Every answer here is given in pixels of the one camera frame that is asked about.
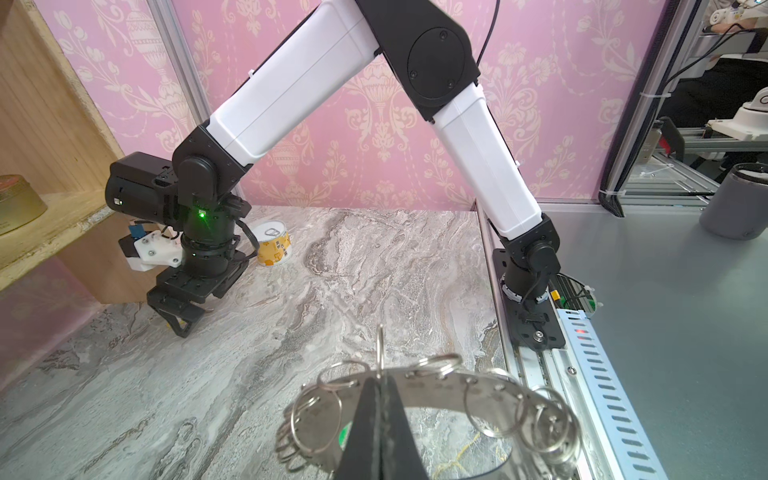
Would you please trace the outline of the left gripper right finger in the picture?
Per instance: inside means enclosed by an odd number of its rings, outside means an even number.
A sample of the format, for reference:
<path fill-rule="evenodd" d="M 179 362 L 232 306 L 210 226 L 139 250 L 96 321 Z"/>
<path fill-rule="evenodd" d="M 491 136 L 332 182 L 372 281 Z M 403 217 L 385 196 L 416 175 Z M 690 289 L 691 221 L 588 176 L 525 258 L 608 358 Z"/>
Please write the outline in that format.
<path fill-rule="evenodd" d="M 381 382 L 380 478 L 427 479 L 404 403 L 393 377 Z"/>

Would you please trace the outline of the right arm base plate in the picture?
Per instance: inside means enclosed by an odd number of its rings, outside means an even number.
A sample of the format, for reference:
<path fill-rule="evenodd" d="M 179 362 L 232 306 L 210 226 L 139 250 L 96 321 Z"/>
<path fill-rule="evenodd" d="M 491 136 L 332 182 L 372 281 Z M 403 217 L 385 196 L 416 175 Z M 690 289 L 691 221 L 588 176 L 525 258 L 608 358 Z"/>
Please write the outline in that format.
<path fill-rule="evenodd" d="M 511 343 L 534 351 L 563 349 L 565 336 L 553 307 L 549 291 L 543 290 L 540 302 L 529 295 L 522 298 L 534 281 L 534 276 L 515 265 L 504 249 L 494 249 L 492 261 L 499 280 L 503 305 L 503 324 L 509 331 Z"/>

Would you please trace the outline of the green key tag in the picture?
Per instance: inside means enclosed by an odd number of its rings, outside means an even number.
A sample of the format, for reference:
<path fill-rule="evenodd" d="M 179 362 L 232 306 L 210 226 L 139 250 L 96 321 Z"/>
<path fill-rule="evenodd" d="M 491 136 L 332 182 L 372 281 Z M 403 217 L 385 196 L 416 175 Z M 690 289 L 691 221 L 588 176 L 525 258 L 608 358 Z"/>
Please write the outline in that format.
<path fill-rule="evenodd" d="M 346 424 L 339 432 L 338 444 L 341 450 L 344 450 L 347 445 L 348 437 L 351 431 L 352 423 Z"/>

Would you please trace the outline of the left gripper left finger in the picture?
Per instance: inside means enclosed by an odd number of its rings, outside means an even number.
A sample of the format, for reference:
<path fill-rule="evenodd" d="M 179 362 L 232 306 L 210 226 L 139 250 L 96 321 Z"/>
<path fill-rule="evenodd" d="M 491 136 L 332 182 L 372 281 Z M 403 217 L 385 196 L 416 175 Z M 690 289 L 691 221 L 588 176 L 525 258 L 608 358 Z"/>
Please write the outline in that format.
<path fill-rule="evenodd" d="M 380 478 L 380 384 L 368 379 L 347 438 L 347 445 L 334 479 L 373 480 Z"/>

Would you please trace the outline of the metal ring plate with keyrings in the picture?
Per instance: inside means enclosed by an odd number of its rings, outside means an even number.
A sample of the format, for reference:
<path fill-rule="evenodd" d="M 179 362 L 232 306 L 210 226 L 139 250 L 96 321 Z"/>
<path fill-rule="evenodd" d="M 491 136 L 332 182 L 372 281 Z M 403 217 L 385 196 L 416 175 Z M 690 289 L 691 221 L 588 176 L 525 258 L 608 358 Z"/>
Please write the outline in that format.
<path fill-rule="evenodd" d="M 277 460 L 290 473 L 334 479 L 363 384 L 393 377 L 427 479 L 569 479 L 583 452 L 579 419 L 564 396 L 529 385 L 502 368 L 468 369 L 444 353 L 394 366 L 382 332 L 367 357 L 333 356 L 286 405 L 276 435 Z"/>

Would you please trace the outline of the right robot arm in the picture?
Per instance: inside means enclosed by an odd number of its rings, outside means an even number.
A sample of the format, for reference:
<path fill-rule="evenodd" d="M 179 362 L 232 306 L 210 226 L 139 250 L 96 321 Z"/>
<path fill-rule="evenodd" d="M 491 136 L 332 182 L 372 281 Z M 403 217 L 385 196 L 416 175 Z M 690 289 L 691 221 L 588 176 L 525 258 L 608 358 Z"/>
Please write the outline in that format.
<path fill-rule="evenodd" d="M 347 122 L 381 161 L 409 151 L 418 121 L 433 130 L 432 173 L 459 171 L 502 243 L 500 288 L 526 323 L 559 273 L 560 239 L 523 180 L 480 84 L 482 55 L 430 1 L 322 1 L 238 89 L 175 148 L 110 167 L 108 207 L 136 223 L 121 249 L 135 270 L 157 269 L 147 303 L 179 337 L 239 280 L 266 241 L 245 224 L 234 192 L 256 162 L 299 158 L 304 122 L 339 90 L 362 97 Z"/>

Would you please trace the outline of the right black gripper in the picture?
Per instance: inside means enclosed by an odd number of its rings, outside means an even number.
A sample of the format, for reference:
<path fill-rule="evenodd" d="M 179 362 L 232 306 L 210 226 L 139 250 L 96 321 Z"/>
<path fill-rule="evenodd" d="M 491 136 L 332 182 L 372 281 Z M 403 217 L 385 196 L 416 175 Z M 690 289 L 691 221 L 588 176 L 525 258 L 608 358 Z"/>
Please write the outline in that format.
<path fill-rule="evenodd" d="M 155 287 L 147 293 L 147 303 L 157 308 L 177 336 L 187 338 L 206 314 L 200 304 L 211 295 L 222 298 L 248 263 L 247 256 L 236 251 L 225 272 L 210 278 L 187 273 L 182 267 L 168 267 L 156 277 Z"/>

